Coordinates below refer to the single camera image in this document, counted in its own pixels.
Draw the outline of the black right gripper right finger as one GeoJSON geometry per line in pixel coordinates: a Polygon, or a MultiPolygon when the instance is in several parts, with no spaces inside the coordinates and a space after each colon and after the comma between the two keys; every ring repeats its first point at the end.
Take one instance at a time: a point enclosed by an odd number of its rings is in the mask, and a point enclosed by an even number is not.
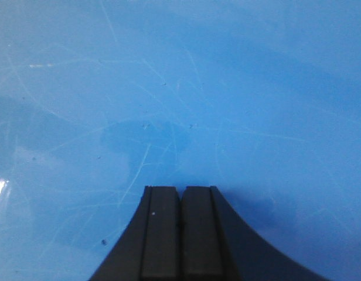
{"type": "Polygon", "coordinates": [[[182,197],[184,280],[324,280],[269,244],[215,186],[182,197]]]}

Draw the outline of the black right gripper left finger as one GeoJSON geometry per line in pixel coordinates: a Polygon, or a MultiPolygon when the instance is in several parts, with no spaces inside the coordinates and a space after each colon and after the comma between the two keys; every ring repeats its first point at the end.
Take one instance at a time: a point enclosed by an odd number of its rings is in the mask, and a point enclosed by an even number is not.
{"type": "Polygon", "coordinates": [[[130,223],[91,280],[179,280],[179,196],[146,186],[130,223]]]}

